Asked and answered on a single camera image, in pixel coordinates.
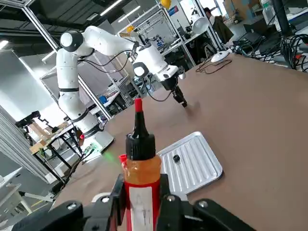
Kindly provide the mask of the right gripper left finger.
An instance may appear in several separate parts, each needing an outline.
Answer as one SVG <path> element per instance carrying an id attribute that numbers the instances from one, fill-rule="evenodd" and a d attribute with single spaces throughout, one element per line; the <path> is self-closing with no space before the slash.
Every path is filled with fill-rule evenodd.
<path id="1" fill-rule="evenodd" d="M 111 193 L 84 206 L 79 201 L 37 211 L 13 225 L 13 231 L 115 231 L 125 210 L 123 174 L 119 174 Z"/>

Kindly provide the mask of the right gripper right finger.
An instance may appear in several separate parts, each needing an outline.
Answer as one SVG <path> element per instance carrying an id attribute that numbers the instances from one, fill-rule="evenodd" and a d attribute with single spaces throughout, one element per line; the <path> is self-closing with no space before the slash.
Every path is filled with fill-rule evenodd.
<path id="1" fill-rule="evenodd" d="M 160 177 L 161 204 L 157 231 L 253 231 L 250 225 L 210 199 L 194 204 L 181 200 L 169 189 L 168 175 Z"/>

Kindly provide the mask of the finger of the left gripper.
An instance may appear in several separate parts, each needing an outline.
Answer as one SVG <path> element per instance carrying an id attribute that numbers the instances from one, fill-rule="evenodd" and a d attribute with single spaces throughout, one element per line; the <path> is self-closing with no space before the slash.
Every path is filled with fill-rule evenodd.
<path id="1" fill-rule="evenodd" d="M 177 101 L 181 105 L 187 105 L 187 101 L 184 98 L 184 95 L 179 86 L 177 86 Z"/>
<path id="2" fill-rule="evenodd" d="M 181 104 L 182 106 L 185 106 L 185 99 L 184 99 L 184 96 L 183 96 L 183 93 L 180 89 L 174 89 L 172 91 L 172 94 L 173 94 L 173 98 L 179 103 Z"/>

